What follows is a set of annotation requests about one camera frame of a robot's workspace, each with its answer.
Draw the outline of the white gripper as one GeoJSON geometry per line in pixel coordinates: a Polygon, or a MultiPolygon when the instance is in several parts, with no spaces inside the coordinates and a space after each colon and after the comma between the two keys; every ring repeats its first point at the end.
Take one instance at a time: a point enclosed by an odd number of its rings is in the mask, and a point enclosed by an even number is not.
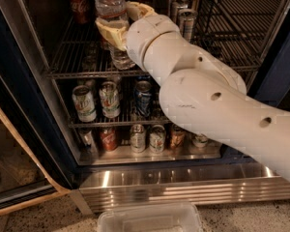
{"type": "Polygon", "coordinates": [[[168,16],[157,14],[147,4],[128,1],[126,5],[128,17],[134,21],[131,26],[124,20],[107,21],[100,17],[95,23],[107,42],[127,51],[132,61],[144,70],[144,57],[150,44],[163,34],[180,30],[168,16]]]}

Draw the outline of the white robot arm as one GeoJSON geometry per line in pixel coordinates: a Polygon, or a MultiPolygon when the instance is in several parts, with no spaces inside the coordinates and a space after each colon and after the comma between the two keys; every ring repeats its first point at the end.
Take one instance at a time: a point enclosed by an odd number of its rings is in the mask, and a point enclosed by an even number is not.
{"type": "Polygon", "coordinates": [[[290,182],[290,112],[247,96],[242,78],[186,41],[166,15],[133,3],[133,24],[96,19],[102,36],[124,49],[159,85],[165,116],[269,167],[290,182]]]}

